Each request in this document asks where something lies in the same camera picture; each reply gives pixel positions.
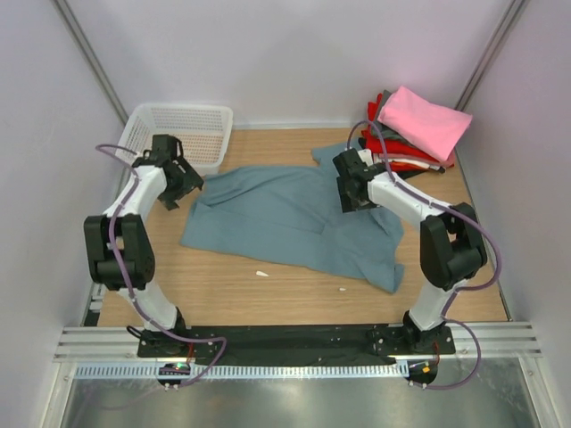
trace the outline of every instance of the wall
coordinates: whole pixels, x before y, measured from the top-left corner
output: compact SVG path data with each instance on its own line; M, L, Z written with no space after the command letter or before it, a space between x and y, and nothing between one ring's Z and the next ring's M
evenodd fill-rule
M3 1L0 58L0 424L37 427L89 292L83 219L119 173L93 148L121 126L50 2Z
M480 219L505 258L502 289L529 319L571 406L571 3L530 2L468 111L459 145Z
M120 99L348 126L405 84L453 106L508 0L70 0Z

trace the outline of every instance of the gray floor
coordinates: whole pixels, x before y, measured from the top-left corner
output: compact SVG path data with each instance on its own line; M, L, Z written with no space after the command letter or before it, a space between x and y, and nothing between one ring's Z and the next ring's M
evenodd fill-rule
M455 382L473 361L444 360L436 383ZM156 381L75 381L67 428L539 427L517 359L483 361L453 391L422 391L402 379L204 382L157 391Z

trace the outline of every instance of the white plastic basket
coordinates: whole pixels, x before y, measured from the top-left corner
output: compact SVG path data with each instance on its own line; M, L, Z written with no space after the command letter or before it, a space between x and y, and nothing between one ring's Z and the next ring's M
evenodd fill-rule
M170 134L182 142L185 159L198 174L217 174L228 148L232 118L232 110L228 107L141 104L128 119L119 145L142 152L151 148L153 135ZM121 150L117 155L129 163L136 158Z

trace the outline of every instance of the wooden table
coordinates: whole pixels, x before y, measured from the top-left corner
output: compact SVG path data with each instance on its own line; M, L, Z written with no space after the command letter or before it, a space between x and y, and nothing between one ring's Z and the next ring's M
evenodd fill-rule
M314 165L311 148L342 142L347 134L347 129L233 131L222 170L244 165ZM447 202L469 201L458 167L444 175L422 174L410 183ZM396 294L365 280L183 247L178 241L197 194L193 192L181 201L179 210L166 211L155 203L146 223L156 257L155 279L180 308L188 325L400 322L424 282L418 264L418 233L407 224L403 224L405 234L397 251L405 275ZM257 276L258 270L269 276ZM488 264L471 284L481 284L491 274ZM497 286L461 294L449 315L464 321L506 320ZM99 325L129 324L142 323L127 302L107 292Z

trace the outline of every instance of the pink towel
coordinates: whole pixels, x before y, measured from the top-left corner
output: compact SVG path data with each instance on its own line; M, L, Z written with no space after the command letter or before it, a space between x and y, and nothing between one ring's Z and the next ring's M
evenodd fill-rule
M378 120L423 152L446 162L453 156L452 150L468 129L472 116L429 103L401 86L383 106Z

